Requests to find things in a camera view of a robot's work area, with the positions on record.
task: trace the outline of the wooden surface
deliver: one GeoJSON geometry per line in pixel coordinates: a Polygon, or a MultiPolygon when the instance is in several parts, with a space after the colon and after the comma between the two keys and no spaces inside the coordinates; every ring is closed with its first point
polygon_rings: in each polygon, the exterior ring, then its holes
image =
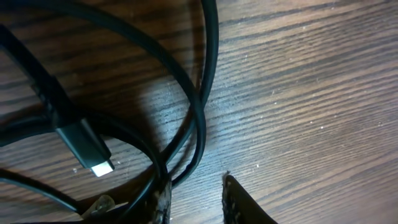
{"type": "MultiPolygon", "coordinates": [[[[85,2],[142,29],[193,78],[200,74],[198,1],[85,2]]],[[[279,223],[398,223],[398,2],[219,0],[218,7],[206,152],[173,191],[172,223],[222,223],[227,170],[279,223]]],[[[86,21],[32,9],[0,15],[76,104],[119,116],[160,149],[167,145],[188,105],[160,62],[86,21]]],[[[37,104],[3,53],[0,63],[1,114],[37,104]]],[[[81,200],[150,164],[122,142],[107,144],[116,171],[102,178],[83,170],[56,134],[2,148],[0,166],[81,200]]],[[[40,195],[0,188],[0,223],[79,219],[40,195]]]]}

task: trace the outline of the silver metal piece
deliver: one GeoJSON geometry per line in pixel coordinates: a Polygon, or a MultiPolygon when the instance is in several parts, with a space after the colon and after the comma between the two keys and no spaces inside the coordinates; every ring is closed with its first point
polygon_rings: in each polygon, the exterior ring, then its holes
{"type": "Polygon", "coordinates": [[[114,166],[111,161],[105,161],[101,164],[98,164],[97,166],[93,166],[91,168],[91,171],[95,174],[97,177],[101,177],[102,175],[108,174],[114,170],[114,166]]]}

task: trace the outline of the black cable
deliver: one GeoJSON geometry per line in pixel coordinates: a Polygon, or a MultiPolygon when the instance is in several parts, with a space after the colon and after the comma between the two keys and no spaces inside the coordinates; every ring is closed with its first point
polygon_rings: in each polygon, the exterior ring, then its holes
{"type": "MultiPolygon", "coordinates": [[[[145,33],[110,14],[70,1],[6,0],[6,2],[15,6],[21,5],[50,9],[89,20],[99,26],[113,30],[125,36],[127,39],[147,50],[158,60],[162,61],[165,67],[171,72],[176,81],[183,88],[183,91],[187,95],[191,105],[187,116],[189,120],[188,126],[181,128],[177,132],[176,136],[172,139],[170,144],[166,147],[161,155],[153,146],[151,146],[151,144],[148,144],[148,141],[145,140],[138,131],[130,126],[125,125],[123,122],[118,121],[116,118],[89,111],[81,110],[81,112],[86,115],[90,124],[92,124],[93,128],[98,133],[112,136],[120,139],[121,141],[132,144],[149,156],[156,166],[156,170],[158,171],[157,176],[159,176],[160,179],[164,178],[165,170],[167,171],[165,168],[165,163],[169,163],[176,155],[196,125],[197,146],[192,161],[189,163],[187,168],[175,180],[173,180],[173,186],[175,187],[180,184],[195,170],[203,155],[205,147],[206,123],[203,108],[210,94],[218,55],[218,17],[216,3],[214,0],[202,0],[206,24],[206,61],[199,95],[196,94],[193,83],[183,68],[170,54],[167,53],[167,51],[160,44],[151,39],[145,33]]],[[[17,119],[6,124],[5,127],[2,127],[2,129],[0,129],[0,145],[3,146],[18,141],[22,138],[48,133],[51,131],[53,131],[53,129],[51,128],[50,120],[48,118],[46,119],[45,116],[35,114],[34,116],[30,116],[28,118],[17,119]]],[[[9,172],[6,170],[0,170],[0,180],[7,180],[10,182],[10,179],[12,179],[13,184],[20,185],[25,188],[28,187],[31,190],[51,197],[60,203],[63,203],[74,212],[83,212],[78,208],[76,201],[68,198],[66,195],[56,191],[55,189],[52,189],[49,186],[46,186],[48,187],[46,188],[43,185],[35,183],[34,181],[31,182],[28,179],[19,178],[18,175],[13,176],[13,178],[8,178],[6,174],[8,175],[9,172]]],[[[151,185],[154,183],[155,176],[153,175],[143,187],[138,197],[136,197],[133,201],[130,201],[129,204],[119,207],[118,209],[108,213],[121,215],[121,219],[123,219],[123,217],[134,208],[135,204],[146,198],[151,185]]]]}

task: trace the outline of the wooden table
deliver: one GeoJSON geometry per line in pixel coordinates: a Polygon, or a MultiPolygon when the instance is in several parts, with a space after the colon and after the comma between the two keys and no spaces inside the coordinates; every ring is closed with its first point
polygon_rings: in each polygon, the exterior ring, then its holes
{"type": "MultiPolygon", "coordinates": [[[[157,39],[193,79],[201,73],[199,1],[84,2],[157,39]]],[[[227,170],[279,223],[397,223],[397,11],[397,1],[382,0],[219,0],[206,152],[173,191],[172,223],[222,223],[227,170]]],[[[0,15],[76,104],[140,127],[159,149],[171,140],[188,105],[161,62],[86,21],[33,9],[0,15]]],[[[0,63],[3,117],[39,103],[3,52],[0,63]]],[[[0,165],[81,200],[150,165],[137,149],[106,142],[116,170],[101,178],[56,134],[2,148],[0,165]]],[[[0,188],[0,223],[79,220],[28,190],[0,188]]]]}

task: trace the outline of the tabletop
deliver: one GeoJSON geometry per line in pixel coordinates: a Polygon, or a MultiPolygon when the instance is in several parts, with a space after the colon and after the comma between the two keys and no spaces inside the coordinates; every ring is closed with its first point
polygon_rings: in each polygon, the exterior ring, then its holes
{"type": "MultiPolygon", "coordinates": [[[[195,0],[84,0],[158,40],[192,80],[205,56],[195,0]]],[[[278,223],[397,223],[398,2],[219,0],[220,53],[205,108],[198,169],[172,192],[171,223],[222,223],[229,171],[278,223]]],[[[164,149],[188,110],[162,62],[120,35],[38,9],[1,11],[74,103],[138,127],[164,149]]],[[[0,52],[0,114],[39,105],[0,52]]],[[[107,138],[116,170],[96,178],[56,134],[1,149],[0,166],[83,200],[150,165],[107,138]]],[[[192,156],[195,136],[170,163],[192,156]]],[[[28,190],[0,183],[0,222],[80,217],[28,190]]]]}

